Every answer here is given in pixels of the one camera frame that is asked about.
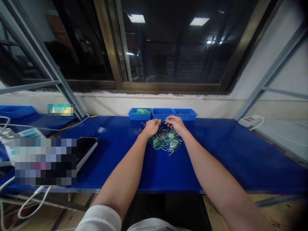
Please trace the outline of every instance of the metal table leg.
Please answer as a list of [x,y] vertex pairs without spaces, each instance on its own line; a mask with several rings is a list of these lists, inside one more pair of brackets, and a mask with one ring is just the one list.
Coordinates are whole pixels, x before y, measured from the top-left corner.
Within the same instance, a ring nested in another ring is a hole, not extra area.
[[287,202],[292,202],[296,200],[306,201],[307,199],[301,195],[281,195],[281,196],[272,197],[266,200],[257,201],[256,205],[259,208],[265,208],[265,207],[275,206],[281,203],[287,203]]

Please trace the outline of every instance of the phone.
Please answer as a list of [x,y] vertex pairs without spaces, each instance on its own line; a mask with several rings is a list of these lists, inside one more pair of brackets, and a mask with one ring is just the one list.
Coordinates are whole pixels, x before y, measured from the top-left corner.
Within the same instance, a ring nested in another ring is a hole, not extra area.
[[97,144],[97,138],[95,137],[80,137],[77,140],[77,173],[96,148]]

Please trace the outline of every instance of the white sleeve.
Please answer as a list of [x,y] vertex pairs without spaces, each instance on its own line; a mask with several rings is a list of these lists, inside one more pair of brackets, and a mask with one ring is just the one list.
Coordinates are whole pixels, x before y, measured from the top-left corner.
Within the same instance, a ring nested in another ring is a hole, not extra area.
[[119,214],[105,205],[94,205],[85,213],[75,231],[120,231],[122,221]]

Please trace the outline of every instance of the glass pane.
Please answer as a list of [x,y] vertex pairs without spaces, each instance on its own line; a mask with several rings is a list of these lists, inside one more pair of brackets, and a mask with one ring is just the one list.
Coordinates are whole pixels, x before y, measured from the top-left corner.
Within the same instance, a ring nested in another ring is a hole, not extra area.
[[20,1],[63,76],[113,81],[93,1]]
[[45,76],[0,22],[0,80],[8,86],[19,86],[24,84],[24,78],[44,79]]
[[109,0],[123,81],[220,83],[257,2]]

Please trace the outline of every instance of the white wall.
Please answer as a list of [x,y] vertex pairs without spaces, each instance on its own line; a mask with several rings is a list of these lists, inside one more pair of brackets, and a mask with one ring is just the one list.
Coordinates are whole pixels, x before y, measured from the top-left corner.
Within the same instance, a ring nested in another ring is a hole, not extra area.
[[[278,54],[301,24],[299,5],[282,3],[264,34],[233,92],[228,96],[126,95],[112,93],[77,93],[84,110],[93,115],[127,116],[132,107],[193,108],[198,117],[233,118],[264,76]],[[307,44],[286,65],[272,86],[308,94]],[[0,96],[0,105],[32,105],[47,112],[48,103],[66,103],[60,93],[26,92]],[[266,93],[251,110],[266,118],[308,119],[308,101]]]
[[57,40],[54,36],[48,20],[46,19],[49,10],[55,10],[52,0],[19,0],[25,12],[30,18],[34,28],[37,30],[44,42]]
[[[303,22],[297,1],[285,0],[244,69],[229,99],[247,99]],[[308,94],[307,43],[292,57],[271,87]],[[264,100],[300,100],[267,92]]]

